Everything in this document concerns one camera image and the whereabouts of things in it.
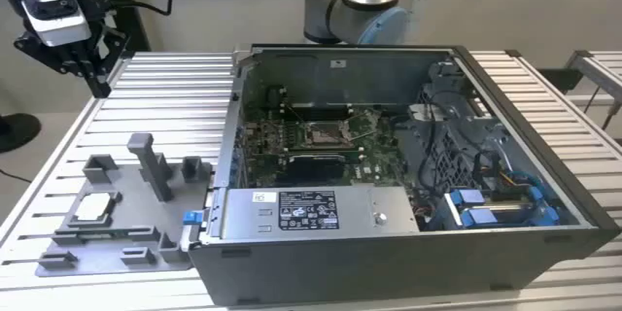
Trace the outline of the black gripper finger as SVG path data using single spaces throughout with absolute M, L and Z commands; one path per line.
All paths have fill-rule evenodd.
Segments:
M 103 21 L 91 22 L 90 29 L 91 38 L 86 41 L 84 77 L 94 97 L 107 98 L 111 93 L 110 74 L 122 57 L 130 36 L 107 26 Z
M 91 62 L 92 39 L 50 47 L 35 33 L 24 31 L 15 40 L 14 46 L 58 73 L 95 78 L 95 66 Z

